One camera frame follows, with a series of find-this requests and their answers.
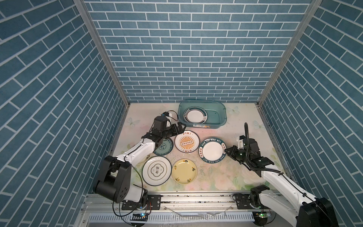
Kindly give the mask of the white plate green red rim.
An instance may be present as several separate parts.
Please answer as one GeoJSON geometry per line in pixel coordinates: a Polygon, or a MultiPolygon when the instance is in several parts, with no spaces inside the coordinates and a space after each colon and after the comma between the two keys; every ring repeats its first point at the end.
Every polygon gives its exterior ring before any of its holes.
{"type": "Polygon", "coordinates": [[[207,111],[201,107],[189,107],[183,113],[186,122],[203,124],[208,119],[207,111]]]}

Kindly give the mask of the white plate green lettered rim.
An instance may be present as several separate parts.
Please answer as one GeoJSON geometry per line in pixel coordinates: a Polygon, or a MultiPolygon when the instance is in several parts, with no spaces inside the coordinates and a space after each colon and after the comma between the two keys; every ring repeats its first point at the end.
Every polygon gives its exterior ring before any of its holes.
{"type": "Polygon", "coordinates": [[[221,162],[225,156],[226,144],[220,138],[205,139],[199,146],[199,157],[206,163],[221,162]]]}

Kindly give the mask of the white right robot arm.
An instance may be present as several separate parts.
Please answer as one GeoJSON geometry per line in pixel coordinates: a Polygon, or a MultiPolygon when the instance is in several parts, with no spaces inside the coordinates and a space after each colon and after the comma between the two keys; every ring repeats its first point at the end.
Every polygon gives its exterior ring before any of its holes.
{"type": "Polygon", "coordinates": [[[273,161],[261,156],[256,140],[241,136],[238,146],[225,149],[225,153],[280,192],[277,195],[265,185],[252,188],[249,202],[253,208],[269,208],[293,227],[338,226],[332,203],[307,192],[280,171],[273,161]]]}

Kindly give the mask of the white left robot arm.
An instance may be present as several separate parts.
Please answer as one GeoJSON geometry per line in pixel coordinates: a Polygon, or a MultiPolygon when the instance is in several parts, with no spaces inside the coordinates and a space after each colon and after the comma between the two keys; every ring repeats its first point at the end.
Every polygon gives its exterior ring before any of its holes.
{"type": "Polygon", "coordinates": [[[166,113],[157,116],[149,132],[141,137],[138,144],[124,154],[117,157],[107,156],[102,160],[93,192],[116,203],[132,201],[145,206],[147,190],[131,185],[132,169],[147,155],[153,153],[164,140],[183,134],[186,127],[181,122],[172,124],[166,113]]]}

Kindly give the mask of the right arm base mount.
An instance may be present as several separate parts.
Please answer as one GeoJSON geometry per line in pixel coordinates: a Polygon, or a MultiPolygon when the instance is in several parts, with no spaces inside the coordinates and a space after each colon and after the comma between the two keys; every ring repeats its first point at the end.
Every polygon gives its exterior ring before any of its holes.
{"type": "Polygon", "coordinates": [[[232,195],[232,199],[236,203],[238,210],[254,209],[254,207],[251,206],[249,194],[235,193],[232,195]]]}

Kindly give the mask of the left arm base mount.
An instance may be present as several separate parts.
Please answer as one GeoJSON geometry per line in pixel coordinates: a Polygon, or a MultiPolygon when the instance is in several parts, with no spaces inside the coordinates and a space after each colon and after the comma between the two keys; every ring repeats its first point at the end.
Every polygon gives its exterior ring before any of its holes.
{"type": "Polygon", "coordinates": [[[144,210],[146,207],[148,210],[160,210],[161,198],[162,196],[160,194],[149,194],[147,198],[144,196],[141,202],[124,201],[122,203],[122,210],[144,210]]]}

